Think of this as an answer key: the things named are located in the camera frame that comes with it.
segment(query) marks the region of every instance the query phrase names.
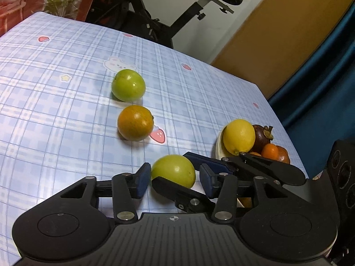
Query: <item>exercise bike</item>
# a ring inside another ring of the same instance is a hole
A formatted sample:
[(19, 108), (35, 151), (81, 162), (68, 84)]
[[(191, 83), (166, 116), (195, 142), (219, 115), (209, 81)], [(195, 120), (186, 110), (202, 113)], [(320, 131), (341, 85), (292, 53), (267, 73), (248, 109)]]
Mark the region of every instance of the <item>exercise bike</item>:
[[(143, 0), (93, 0), (85, 22), (120, 30), (172, 49), (172, 38), (193, 17), (197, 16), (202, 20), (206, 14), (201, 11), (209, 2), (219, 5), (223, 13), (234, 13), (221, 1), (237, 6), (243, 0), (198, 0), (171, 26), (161, 23), (159, 19), (152, 19)], [(133, 11), (129, 10), (129, 4), (132, 5)]]

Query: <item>yellow lemon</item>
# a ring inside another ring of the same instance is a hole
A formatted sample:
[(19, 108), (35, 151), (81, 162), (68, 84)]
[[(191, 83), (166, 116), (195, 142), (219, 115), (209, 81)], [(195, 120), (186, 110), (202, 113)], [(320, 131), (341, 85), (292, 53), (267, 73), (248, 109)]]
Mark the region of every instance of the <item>yellow lemon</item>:
[(255, 130), (253, 125), (244, 119), (236, 119), (230, 122), (223, 132), (223, 144), (233, 155), (239, 152), (248, 152), (255, 142)]

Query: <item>fruit bowl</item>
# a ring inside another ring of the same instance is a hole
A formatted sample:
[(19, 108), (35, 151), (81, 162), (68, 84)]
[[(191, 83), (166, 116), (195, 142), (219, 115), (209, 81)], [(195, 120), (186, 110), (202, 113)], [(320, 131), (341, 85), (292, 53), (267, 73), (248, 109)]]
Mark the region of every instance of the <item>fruit bowl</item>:
[(219, 132), (217, 141), (216, 141), (216, 150), (215, 150), (215, 157), (218, 160), (221, 160), (223, 157), (232, 157), (233, 154), (229, 153), (227, 149), (224, 147), (223, 144), (223, 131), (226, 126), (223, 127), (221, 132)]

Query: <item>table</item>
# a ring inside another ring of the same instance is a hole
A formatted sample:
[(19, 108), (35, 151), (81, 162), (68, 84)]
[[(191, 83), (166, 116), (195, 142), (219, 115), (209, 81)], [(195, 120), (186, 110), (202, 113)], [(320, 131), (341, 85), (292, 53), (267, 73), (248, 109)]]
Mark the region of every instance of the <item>table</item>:
[[(111, 96), (111, 81), (123, 68), (143, 76), (137, 104), (150, 109), (163, 143), (118, 136), (117, 117), (131, 103)], [(306, 173), (256, 85), (126, 33), (45, 13), (27, 18), (0, 38), (0, 264), (19, 257), (11, 228), (27, 209), (87, 175), (111, 179), (173, 153), (213, 157), (219, 131), (236, 118), (274, 126), (275, 144)], [(193, 189), (203, 192), (198, 175)], [(111, 205), (102, 199), (100, 209), (112, 216)], [(178, 212), (151, 187), (136, 207)]]

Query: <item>orange wall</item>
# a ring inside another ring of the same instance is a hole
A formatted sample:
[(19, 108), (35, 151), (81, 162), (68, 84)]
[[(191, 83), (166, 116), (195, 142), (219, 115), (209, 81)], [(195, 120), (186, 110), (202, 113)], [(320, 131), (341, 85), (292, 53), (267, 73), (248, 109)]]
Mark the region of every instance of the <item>orange wall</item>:
[(269, 98), (309, 58), (352, 0), (263, 0), (212, 62)]

